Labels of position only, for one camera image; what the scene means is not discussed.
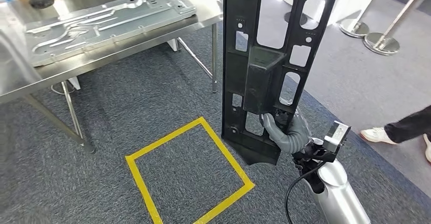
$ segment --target yellow tape square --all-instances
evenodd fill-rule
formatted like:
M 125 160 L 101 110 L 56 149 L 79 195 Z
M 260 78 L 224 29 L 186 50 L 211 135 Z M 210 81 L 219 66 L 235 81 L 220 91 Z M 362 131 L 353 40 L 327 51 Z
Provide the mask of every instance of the yellow tape square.
M 216 205 L 214 208 L 212 208 L 210 211 L 208 211 L 205 215 L 200 217 L 197 221 L 194 222 L 194 224 L 205 224 L 212 220 L 214 217 L 216 217 L 218 214 L 220 214 L 222 211 L 227 209 L 229 206 L 231 206 L 235 201 L 237 201 L 239 198 L 241 198 L 243 195 L 245 195 L 248 191 L 250 191 L 255 185 L 252 183 L 249 179 L 249 177 L 245 174 L 245 171 L 241 168 L 241 166 L 238 164 L 238 162 L 235 160 L 235 158 L 231 155 L 229 150 L 226 148 L 226 146 L 223 144 L 223 142 L 220 140 L 220 138 L 217 136 L 217 134 L 214 132 L 214 130 L 209 126 L 208 122 L 203 117 L 199 117 L 198 119 L 190 122 L 189 124 L 184 125 L 183 127 L 180 127 L 179 129 L 171 132 L 170 134 L 164 136 L 163 138 L 155 141 L 154 143 L 145 146 L 144 148 L 136 151 L 135 153 L 131 155 L 126 156 L 127 164 L 129 165 L 130 170 L 132 171 L 132 176 L 135 179 L 136 185 L 138 186 L 139 190 L 141 191 L 142 197 L 144 198 L 145 205 L 147 206 L 148 212 L 155 224 L 162 224 L 162 219 L 160 218 L 159 213 L 157 212 L 157 208 L 154 205 L 154 202 L 152 201 L 152 198 L 148 192 L 148 189 L 144 183 L 144 180 L 142 179 L 142 176 L 138 170 L 138 167 L 136 166 L 135 160 L 146 153 L 152 151 L 153 149 L 156 149 L 157 147 L 161 146 L 162 144 L 168 142 L 169 140 L 181 135 L 187 130 L 190 130 L 194 128 L 197 125 L 202 125 L 205 131 L 209 134 L 209 136 L 214 140 L 215 144 L 219 148 L 219 150 L 222 152 L 222 154 L 225 156 L 225 158 L 228 160 L 230 165 L 233 167 L 235 172 L 238 174 L 238 176 L 241 178 L 241 180 L 244 182 L 244 186 L 242 186 L 240 189 L 238 189 L 236 192 L 234 192 L 231 196 L 227 197 L 223 201 L 221 201 L 218 205 Z

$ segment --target stanchion base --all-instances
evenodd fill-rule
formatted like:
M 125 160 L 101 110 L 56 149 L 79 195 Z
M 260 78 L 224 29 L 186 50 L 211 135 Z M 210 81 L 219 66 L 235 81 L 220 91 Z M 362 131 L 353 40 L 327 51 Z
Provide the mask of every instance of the stanchion base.
M 359 22 L 352 27 L 353 22 L 356 22 L 356 19 L 343 20 L 340 23 L 340 30 L 348 36 L 354 38 L 363 38 L 370 32 L 370 28 L 368 28 L 368 25 L 366 25 L 365 23 Z
M 394 38 L 385 38 L 383 43 L 376 46 L 376 43 L 380 40 L 381 33 L 370 33 L 365 36 L 363 42 L 366 48 L 370 49 L 380 55 L 393 55 L 399 51 L 399 43 Z

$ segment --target gray carpet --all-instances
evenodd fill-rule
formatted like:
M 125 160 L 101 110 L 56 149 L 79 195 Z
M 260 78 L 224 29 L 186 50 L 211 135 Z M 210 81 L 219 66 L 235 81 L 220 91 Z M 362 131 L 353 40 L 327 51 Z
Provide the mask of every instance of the gray carpet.
M 205 28 L 184 37 L 207 65 L 210 35 Z M 221 74 L 221 47 L 219 54 Z M 24 101 L 0 106 L 0 223 L 151 223 L 125 155 L 199 116 L 221 132 L 221 92 L 212 94 L 210 80 L 193 59 L 167 44 L 79 80 L 82 89 L 72 98 L 84 133 L 97 148 L 94 155 Z M 62 96 L 47 89 L 35 95 L 71 124 Z M 301 108 L 316 137 L 335 119 L 307 93 Z M 282 154 L 277 166 L 246 166 L 229 150 L 256 186 L 210 223 L 286 223 L 284 194 L 298 175 L 291 157 Z M 372 223 L 430 223 L 430 199 L 355 134 L 339 159 Z M 191 223 L 242 186 L 199 127 L 136 164 L 164 223 Z M 324 223 L 304 185 L 294 189 L 289 205 L 294 223 Z

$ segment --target black plastic panel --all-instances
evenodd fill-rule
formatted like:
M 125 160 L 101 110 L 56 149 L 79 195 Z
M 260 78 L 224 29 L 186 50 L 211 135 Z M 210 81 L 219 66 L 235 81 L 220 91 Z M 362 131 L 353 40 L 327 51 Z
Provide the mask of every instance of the black plastic panel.
M 247 164 L 276 164 L 280 149 L 267 132 L 254 135 L 245 130 L 247 112 L 271 113 L 279 127 L 287 129 L 304 89 L 319 44 L 322 40 L 335 0 L 325 0 L 319 25 L 304 29 L 300 25 L 302 8 L 307 0 L 293 0 L 284 45 L 281 49 L 259 45 L 256 35 L 261 0 L 224 0 L 223 55 L 223 127 L 222 138 L 241 155 Z M 247 51 L 235 49 L 236 33 L 248 35 Z M 294 45 L 309 46 L 305 67 L 289 63 Z M 279 97 L 286 73 L 300 76 L 298 88 L 290 106 L 281 104 Z M 241 107 L 232 105 L 232 95 L 242 96 Z

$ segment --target metal table leg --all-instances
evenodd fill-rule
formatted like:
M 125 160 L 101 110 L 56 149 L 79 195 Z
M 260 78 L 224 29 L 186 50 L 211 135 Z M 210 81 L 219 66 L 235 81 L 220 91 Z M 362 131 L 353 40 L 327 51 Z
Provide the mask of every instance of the metal table leg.
M 217 76 L 216 76 L 216 64 L 217 64 L 217 24 L 212 25 L 212 72 L 199 60 L 199 58 L 193 53 L 193 51 L 188 47 L 188 45 L 182 40 L 182 38 L 177 39 L 178 42 L 184 46 L 184 49 L 193 57 L 196 63 L 204 70 L 208 77 L 212 80 L 212 92 L 217 92 Z
M 81 127 L 79 126 L 78 118 L 76 117 L 76 114 L 75 114 L 75 109 L 73 108 L 72 99 L 70 98 L 69 89 L 67 88 L 67 84 L 65 81 L 63 81 L 63 82 L 61 82 L 61 85 L 63 87 L 63 91 L 65 92 L 65 97 L 66 97 L 66 101 L 68 103 L 70 116 L 72 117 L 73 126 L 75 126 L 75 132 L 81 138 L 84 138 L 82 136 Z
M 46 108 L 42 103 L 40 103 L 31 94 L 24 96 L 25 100 L 40 111 L 44 116 L 46 116 L 54 125 L 65 132 L 69 137 L 78 142 L 84 149 L 90 153 L 94 153 L 95 149 L 88 142 L 86 142 L 82 137 L 76 134 L 72 129 L 70 129 L 62 120 L 55 116 L 48 108 Z
M 217 92 L 217 23 L 212 25 L 212 92 Z
M 206 66 L 199 60 L 199 58 L 193 53 L 193 51 L 188 47 L 188 45 L 182 40 L 182 38 L 178 38 L 180 44 L 184 46 L 184 49 L 193 57 L 193 59 L 197 62 L 197 64 L 204 70 L 204 72 L 212 79 L 212 73 L 206 68 Z

